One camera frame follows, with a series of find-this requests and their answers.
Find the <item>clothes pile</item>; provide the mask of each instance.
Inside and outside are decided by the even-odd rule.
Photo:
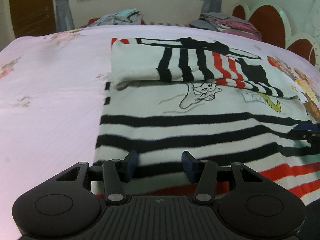
[[[143,15],[136,8],[126,9],[114,14],[106,14],[86,27],[100,25],[141,24]]]
[[[262,41],[261,33],[251,23],[222,13],[203,13],[198,20],[189,22],[189,25],[194,28],[229,33]]]

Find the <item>metal screw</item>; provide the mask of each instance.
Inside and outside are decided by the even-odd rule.
[[[196,195],[196,199],[199,201],[209,201],[211,199],[211,196],[209,194],[198,194]]]
[[[111,201],[121,201],[123,200],[124,196],[119,193],[110,194],[108,199]]]
[[[156,199],[156,202],[162,203],[162,202],[164,202],[164,199],[162,199],[162,198],[157,198],[157,199]]]

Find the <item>headboard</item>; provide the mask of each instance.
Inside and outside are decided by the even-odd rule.
[[[319,45],[307,33],[299,32],[292,36],[289,20],[280,7],[259,4],[250,11],[242,3],[235,6],[232,15],[252,23],[261,32],[264,42],[290,50],[320,70]]]

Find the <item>wooden door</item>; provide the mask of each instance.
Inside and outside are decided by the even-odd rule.
[[[52,0],[9,0],[16,38],[56,32]]]

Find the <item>cartoon print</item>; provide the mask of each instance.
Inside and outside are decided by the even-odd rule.
[[[30,105],[30,96],[24,96],[23,98],[17,100],[15,104],[11,104],[15,107],[28,107]]]
[[[317,122],[320,122],[320,109],[318,107],[320,96],[316,93],[313,82],[308,79],[305,73],[297,68],[292,71],[285,62],[282,62],[278,58],[268,57],[268,61],[272,66],[280,69],[294,81],[292,88],[301,93],[300,100],[306,110]]]
[[[14,68],[13,66],[15,64],[17,64],[17,62],[19,61],[21,57],[18,57],[14,60],[12,60],[10,63],[7,63],[5,65],[3,65],[1,68],[0,68],[0,78],[3,78],[5,77],[6,75],[8,75],[11,71],[14,71]]]
[[[259,93],[259,94],[263,97],[263,99],[266,101],[269,107],[271,107],[276,112],[281,113],[281,105],[278,99],[277,99],[277,104],[275,104],[267,95],[262,93]]]
[[[200,86],[195,87],[194,84],[187,83],[188,93],[185,95],[180,103],[181,109],[187,109],[193,104],[197,104],[201,101],[211,101],[216,97],[216,93],[222,91],[221,88],[217,87],[215,83],[202,83]]]
[[[281,113],[281,105],[279,100],[277,99],[277,102],[274,103],[270,97],[268,97],[265,94],[262,93],[256,93],[249,90],[243,90],[241,91],[242,97],[244,101],[247,102],[254,102],[258,101],[264,104],[267,104],[271,109],[275,110],[278,113]]]
[[[268,62],[270,63],[270,65],[281,70],[283,73],[285,73],[292,80],[295,80],[296,77],[292,74],[291,68],[285,62],[282,62],[278,58],[269,57],[269,56],[267,57],[267,59],[268,59]]]

